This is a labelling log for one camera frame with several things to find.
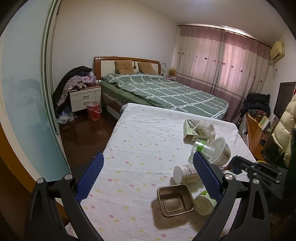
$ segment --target wooden desk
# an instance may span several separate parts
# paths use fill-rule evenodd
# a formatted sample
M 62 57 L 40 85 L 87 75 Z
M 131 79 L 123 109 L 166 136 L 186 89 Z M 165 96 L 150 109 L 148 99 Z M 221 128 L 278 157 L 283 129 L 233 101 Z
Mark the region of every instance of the wooden desk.
M 265 159 L 260 152 L 263 149 L 263 146 L 260 144 L 260 140 L 264 139 L 267 141 L 270 134 L 263 132 L 258 126 L 258 123 L 249 118 L 248 114 L 245 114 L 245 117 L 248 131 L 249 150 L 257 160 L 264 161 Z

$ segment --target table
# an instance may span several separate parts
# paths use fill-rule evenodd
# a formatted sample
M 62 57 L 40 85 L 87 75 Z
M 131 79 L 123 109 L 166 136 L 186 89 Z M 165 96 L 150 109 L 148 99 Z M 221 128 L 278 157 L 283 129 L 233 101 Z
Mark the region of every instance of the table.
M 185 119 L 214 125 L 216 138 L 224 137 L 231 157 L 255 162 L 230 122 L 190 113 L 128 103 L 103 152 L 104 167 L 81 206 L 105 241 L 191 241 L 208 216 L 196 211 L 165 218 L 160 213 L 157 188 L 174 185 L 173 169 L 189 163 L 191 143 L 183 141 Z M 237 176 L 246 177 L 246 172 Z M 203 183 L 188 184 L 193 198 Z M 238 209 L 237 199 L 222 235 L 228 233 Z M 67 227 L 74 235 L 72 227 Z
M 264 139 L 267 141 L 270 134 L 261 130 L 258 123 L 249 118 L 248 114 L 245 114 L 248 132 L 248 143 L 249 150 L 257 160 L 264 161 L 264 157 L 261 154 L 263 146 L 260 144 L 260 140 Z

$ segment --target wall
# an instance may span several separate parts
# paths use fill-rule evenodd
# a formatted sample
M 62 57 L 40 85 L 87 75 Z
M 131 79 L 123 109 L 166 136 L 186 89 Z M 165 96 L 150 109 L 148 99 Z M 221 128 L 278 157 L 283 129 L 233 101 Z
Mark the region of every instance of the wall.
M 177 23 L 131 0 L 64 0 L 54 34 L 53 89 L 95 56 L 145 58 L 172 67 Z
M 273 111 L 279 92 L 279 84 L 281 82 L 296 81 L 296 40 L 288 28 L 280 41 L 285 44 L 285 56 L 274 65 L 274 68 L 278 69 L 275 78 L 273 78 L 273 67 L 269 67 L 267 78 L 261 91 L 262 94 L 270 94 L 270 120 L 274 118 Z

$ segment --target curtain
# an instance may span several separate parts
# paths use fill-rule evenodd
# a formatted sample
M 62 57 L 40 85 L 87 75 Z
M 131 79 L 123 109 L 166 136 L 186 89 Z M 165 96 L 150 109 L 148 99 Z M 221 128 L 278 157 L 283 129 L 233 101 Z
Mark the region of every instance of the curtain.
M 238 115 L 250 92 L 266 79 L 270 48 L 259 41 L 221 29 L 182 26 L 177 81 L 229 102 L 226 120 Z

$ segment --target black jacket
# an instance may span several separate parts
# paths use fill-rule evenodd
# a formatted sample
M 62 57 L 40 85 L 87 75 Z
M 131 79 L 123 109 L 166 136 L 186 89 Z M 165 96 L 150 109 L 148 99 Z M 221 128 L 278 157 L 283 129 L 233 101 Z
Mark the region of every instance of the black jacket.
M 61 99 L 61 96 L 62 96 L 62 93 L 63 93 L 63 89 L 64 89 L 65 84 L 67 83 L 67 81 L 69 79 L 71 79 L 75 75 L 80 74 L 81 71 L 91 72 L 92 69 L 91 68 L 88 68 L 88 67 L 85 67 L 85 66 L 79 66 L 79 67 L 76 67 L 76 68 L 70 70 L 61 79 L 61 81 L 59 82 L 57 88 L 55 89 L 55 91 L 54 91 L 54 93 L 52 95 L 52 101 L 53 101 L 53 104 L 54 104 L 54 111 L 55 111 L 55 114 L 56 115 L 57 114 L 61 114 L 63 112 L 64 108 L 67 106 L 67 104 L 69 104 L 69 98 L 67 98 L 64 101 L 64 103 L 61 104 L 60 107 L 57 105 L 59 103 L 60 99 Z
M 259 93 L 250 93 L 244 100 L 244 106 L 240 110 L 241 117 L 250 110 L 262 110 L 268 117 L 270 116 L 269 107 L 270 94 L 264 95 Z

